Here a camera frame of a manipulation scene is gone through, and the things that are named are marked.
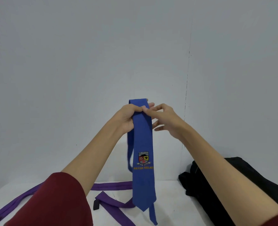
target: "finger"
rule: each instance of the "finger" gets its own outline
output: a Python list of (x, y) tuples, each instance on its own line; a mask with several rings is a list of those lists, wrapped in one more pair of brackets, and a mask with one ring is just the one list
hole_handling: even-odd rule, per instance
[(154, 107), (155, 106), (155, 103), (151, 102), (151, 103), (148, 103), (148, 107), (151, 108), (151, 107)]
[(155, 106), (155, 107), (153, 108), (153, 110), (154, 110), (154, 111), (158, 111), (158, 110), (161, 110), (161, 109), (165, 110), (167, 107), (168, 107), (168, 105), (166, 105), (166, 104), (163, 103), (163, 104), (160, 104), (160, 105)]
[(153, 111), (151, 109), (146, 108), (145, 106), (142, 106), (142, 110), (144, 113), (146, 113), (150, 117), (157, 118), (157, 119), (159, 119), (161, 117), (162, 112)]
[(165, 125), (155, 128), (156, 132), (157, 131), (163, 131), (163, 130), (167, 130)]
[(155, 127), (158, 127), (160, 124), (160, 121), (157, 120), (155, 123), (152, 124), (152, 129), (154, 129)]
[(130, 104), (135, 112), (142, 112), (142, 107)]

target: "embroidered logo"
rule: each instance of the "embroidered logo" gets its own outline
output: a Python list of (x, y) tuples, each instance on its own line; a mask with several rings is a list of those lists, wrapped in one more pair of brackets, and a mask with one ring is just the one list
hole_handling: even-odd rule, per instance
[(139, 152), (139, 163), (137, 165), (145, 166), (151, 164), (152, 162), (149, 162), (148, 159), (148, 152)]

